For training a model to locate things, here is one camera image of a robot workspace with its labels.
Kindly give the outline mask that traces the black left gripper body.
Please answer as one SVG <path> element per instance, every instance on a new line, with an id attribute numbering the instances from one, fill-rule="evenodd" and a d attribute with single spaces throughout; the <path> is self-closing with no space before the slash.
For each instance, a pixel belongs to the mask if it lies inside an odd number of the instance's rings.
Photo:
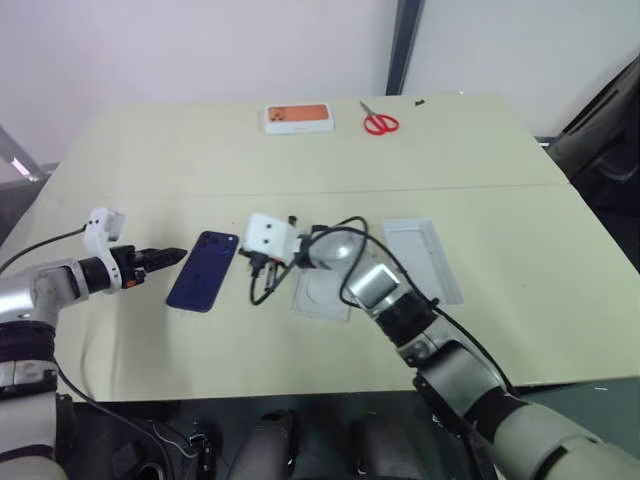
<path id="1" fill-rule="evenodd" d="M 129 289 L 144 283 L 148 249 L 136 250 L 134 246 L 118 246 L 110 249 L 121 278 L 121 288 Z"/>

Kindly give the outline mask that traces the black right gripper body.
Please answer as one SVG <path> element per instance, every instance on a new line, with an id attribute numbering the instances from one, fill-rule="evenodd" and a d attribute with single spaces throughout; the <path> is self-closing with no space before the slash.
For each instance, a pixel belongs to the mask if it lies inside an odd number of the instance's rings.
<path id="1" fill-rule="evenodd" d="M 249 251 L 246 250 L 244 248 L 240 248 L 238 250 L 238 254 L 246 257 L 249 260 L 249 264 L 251 262 L 260 262 L 261 263 L 261 272 L 262 270 L 269 266 L 270 263 L 278 263 L 279 265 L 281 264 L 280 260 L 277 260 L 275 258 L 272 258 L 264 253 L 260 253 L 260 252 L 256 252 L 256 251 Z"/>

